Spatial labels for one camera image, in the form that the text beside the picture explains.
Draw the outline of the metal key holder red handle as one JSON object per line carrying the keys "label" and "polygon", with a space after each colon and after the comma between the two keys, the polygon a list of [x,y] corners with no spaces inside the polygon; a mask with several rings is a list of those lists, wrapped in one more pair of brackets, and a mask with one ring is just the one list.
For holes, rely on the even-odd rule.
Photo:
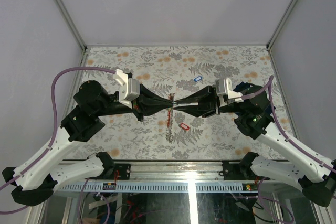
{"label": "metal key holder red handle", "polygon": [[173,108],[167,109],[167,125],[166,125],[166,140],[172,144],[172,121],[173,121]]}

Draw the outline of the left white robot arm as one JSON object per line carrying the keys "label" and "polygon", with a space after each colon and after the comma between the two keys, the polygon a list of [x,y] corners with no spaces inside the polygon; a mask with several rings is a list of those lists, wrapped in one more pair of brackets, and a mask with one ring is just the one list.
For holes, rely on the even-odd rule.
{"label": "left white robot arm", "polygon": [[75,94],[76,107],[62,120],[53,144],[45,144],[31,159],[18,167],[7,167],[2,175],[15,188],[14,202],[36,206],[65,185],[85,178],[109,179],[115,175],[115,163],[107,152],[99,151],[85,161],[60,167],[59,163],[83,147],[104,126],[102,116],[133,113],[138,121],[164,109],[173,102],[138,84],[139,96],[127,107],[118,101],[119,93],[109,94],[97,81],[83,83]]}

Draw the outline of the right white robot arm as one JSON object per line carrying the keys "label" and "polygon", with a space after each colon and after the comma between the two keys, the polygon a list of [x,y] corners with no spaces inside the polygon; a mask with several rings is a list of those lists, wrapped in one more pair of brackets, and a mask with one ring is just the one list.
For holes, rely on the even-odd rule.
{"label": "right white robot arm", "polygon": [[335,161],[327,158],[283,130],[266,87],[241,82],[235,88],[217,80],[196,93],[176,101],[175,110],[194,117],[235,113],[238,130],[284,157],[288,163],[271,161],[249,152],[240,162],[245,179],[255,175],[290,185],[313,203],[327,207],[335,196]]}

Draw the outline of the red key tag with key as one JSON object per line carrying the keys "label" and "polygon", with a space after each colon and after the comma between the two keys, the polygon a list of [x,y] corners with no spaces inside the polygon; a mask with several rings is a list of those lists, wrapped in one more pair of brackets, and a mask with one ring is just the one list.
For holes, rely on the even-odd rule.
{"label": "red key tag with key", "polygon": [[186,125],[185,123],[180,123],[179,127],[185,131],[188,131],[190,129],[190,127]]}

